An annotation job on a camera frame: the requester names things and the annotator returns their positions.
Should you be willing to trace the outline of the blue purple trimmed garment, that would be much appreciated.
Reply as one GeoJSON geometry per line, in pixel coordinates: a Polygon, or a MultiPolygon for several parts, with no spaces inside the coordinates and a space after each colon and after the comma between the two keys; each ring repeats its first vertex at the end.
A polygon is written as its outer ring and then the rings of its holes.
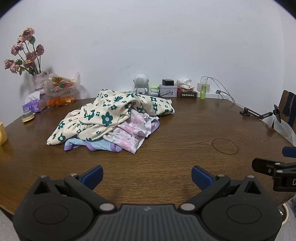
{"type": "Polygon", "coordinates": [[[98,151],[98,150],[104,150],[104,151],[110,151],[110,152],[121,152],[122,148],[118,145],[108,142],[104,140],[103,138],[99,138],[95,141],[85,141],[78,138],[70,138],[65,142],[64,150],[70,151],[72,149],[86,146],[90,151],[98,151]]]}

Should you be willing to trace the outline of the small black box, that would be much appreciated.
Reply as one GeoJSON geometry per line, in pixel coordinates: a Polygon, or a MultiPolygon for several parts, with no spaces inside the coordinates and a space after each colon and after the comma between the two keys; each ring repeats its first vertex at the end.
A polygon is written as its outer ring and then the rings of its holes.
{"type": "Polygon", "coordinates": [[[162,79],[162,85],[164,85],[164,86],[174,86],[175,82],[172,79],[162,79]]]}

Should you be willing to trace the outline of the purple tissue pack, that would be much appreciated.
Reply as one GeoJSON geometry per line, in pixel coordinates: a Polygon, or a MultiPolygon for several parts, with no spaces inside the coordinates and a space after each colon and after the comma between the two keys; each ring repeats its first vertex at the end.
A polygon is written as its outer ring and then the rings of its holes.
{"type": "Polygon", "coordinates": [[[30,110],[33,113],[39,113],[46,108],[46,102],[41,99],[41,92],[35,91],[25,98],[23,111],[30,110]]]}

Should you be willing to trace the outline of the lace wrapped vase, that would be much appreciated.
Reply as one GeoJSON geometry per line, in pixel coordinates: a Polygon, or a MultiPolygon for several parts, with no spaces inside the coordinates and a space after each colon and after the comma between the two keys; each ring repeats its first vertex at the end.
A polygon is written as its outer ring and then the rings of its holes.
{"type": "Polygon", "coordinates": [[[34,90],[44,92],[46,82],[49,79],[49,73],[46,71],[41,72],[33,76],[34,90]]]}

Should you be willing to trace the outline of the yellow box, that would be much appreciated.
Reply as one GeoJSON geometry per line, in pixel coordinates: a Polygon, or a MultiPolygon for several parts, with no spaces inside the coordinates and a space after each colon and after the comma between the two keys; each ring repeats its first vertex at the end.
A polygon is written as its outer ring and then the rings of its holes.
{"type": "Polygon", "coordinates": [[[0,145],[3,145],[8,139],[4,124],[0,122],[0,145]]]}

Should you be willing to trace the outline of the white metal tin box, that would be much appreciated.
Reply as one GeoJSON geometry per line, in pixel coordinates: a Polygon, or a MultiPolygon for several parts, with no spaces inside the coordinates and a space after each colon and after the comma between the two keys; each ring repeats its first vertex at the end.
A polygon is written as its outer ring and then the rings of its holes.
{"type": "Polygon", "coordinates": [[[159,97],[177,97],[178,96],[178,87],[174,86],[165,86],[159,85],[159,97]]]}

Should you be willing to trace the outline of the white robot speaker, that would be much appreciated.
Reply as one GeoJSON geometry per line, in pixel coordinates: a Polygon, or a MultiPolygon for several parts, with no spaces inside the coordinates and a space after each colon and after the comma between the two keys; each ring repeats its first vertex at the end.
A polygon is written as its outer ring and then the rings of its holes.
{"type": "Polygon", "coordinates": [[[133,83],[135,94],[149,95],[149,79],[145,74],[138,74],[133,83]]]}

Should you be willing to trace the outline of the pink floral satin garment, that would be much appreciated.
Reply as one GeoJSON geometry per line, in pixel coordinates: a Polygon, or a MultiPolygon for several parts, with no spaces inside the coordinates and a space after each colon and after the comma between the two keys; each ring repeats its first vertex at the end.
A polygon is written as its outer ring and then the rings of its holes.
{"type": "Polygon", "coordinates": [[[118,124],[111,132],[103,138],[122,149],[135,154],[148,138],[159,127],[159,118],[147,113],[138,113],[131,109],[130,117],[118,124]]]}

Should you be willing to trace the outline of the green spray bottle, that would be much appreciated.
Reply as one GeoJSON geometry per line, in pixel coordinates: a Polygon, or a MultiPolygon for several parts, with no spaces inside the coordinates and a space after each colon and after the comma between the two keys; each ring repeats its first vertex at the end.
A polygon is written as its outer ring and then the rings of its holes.
{"type": "Polygon", "coordinates": [[[200,87],[200,99],[202,100],[206,99],[206,90],[207,90],[207,80],[203,79],[200,87]]]}

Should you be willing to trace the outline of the green white small boxes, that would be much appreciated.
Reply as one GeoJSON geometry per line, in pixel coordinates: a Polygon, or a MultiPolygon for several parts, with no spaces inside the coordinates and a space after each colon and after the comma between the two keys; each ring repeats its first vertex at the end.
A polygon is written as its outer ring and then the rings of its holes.
{"type": "Polygon", "coordinates": [[[150,96],[159,97],[159,87],[158,86],[152,86],[150,88],[150,96]]]}

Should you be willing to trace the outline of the black tissue box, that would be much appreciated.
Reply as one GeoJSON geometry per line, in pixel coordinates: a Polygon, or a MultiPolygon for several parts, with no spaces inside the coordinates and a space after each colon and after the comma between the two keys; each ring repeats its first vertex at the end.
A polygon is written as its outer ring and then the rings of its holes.
{"type": "Polygon", "coordinates": [[[191,79],[177,79],[178,98],[197,98],[197,92],[191,79]]]}

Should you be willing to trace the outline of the dried pink rose bouquet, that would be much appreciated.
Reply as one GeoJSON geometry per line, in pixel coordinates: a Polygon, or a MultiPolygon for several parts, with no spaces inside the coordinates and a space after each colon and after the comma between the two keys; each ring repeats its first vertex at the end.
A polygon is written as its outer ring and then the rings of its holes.
{"type": "Polygon", "coordinates": [[[19,75],[24,72],[32,76],[41,74],[41,56],[44,52],[44,46],[36,44],[35,30],[27,27],[19,34],[16,44],[11,47],[11,54],[16,59],[6,59],[4,68],[19,75]]]}

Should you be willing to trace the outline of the wooden chair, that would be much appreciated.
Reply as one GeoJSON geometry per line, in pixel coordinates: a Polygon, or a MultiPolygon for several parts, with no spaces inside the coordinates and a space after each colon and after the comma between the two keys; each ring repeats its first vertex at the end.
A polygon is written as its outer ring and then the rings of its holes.
{"type": "Polygon", "coordinates": [[[295,94],[284,90],[278,113],[273,121],[273,129],[295,146],[295,94]]]}

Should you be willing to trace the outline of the cream green floral garment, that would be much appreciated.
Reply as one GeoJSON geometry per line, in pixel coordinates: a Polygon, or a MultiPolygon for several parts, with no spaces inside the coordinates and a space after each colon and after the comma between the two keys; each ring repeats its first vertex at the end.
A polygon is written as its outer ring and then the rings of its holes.
{"type": "Polygon", "coordinates": [[[46,144],[58,145],[72,137],[97,140],[130,118],[132,110],[150,116],[175,113],[170,99],[102,89],[93,102],[69,112],[46,144]]]}

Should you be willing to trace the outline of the plastic bag of snacks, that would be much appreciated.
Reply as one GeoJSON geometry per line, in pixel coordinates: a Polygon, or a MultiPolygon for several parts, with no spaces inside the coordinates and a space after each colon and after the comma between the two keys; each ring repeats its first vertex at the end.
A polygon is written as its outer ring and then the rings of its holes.
{"type": "Polygon", "coordinates": [[[74,78],[66,78],[55,73],[45,75],[42,81],[41,98],[47,108],[57,108],[72,104],[81,82],[80,73],[74,78]]]}

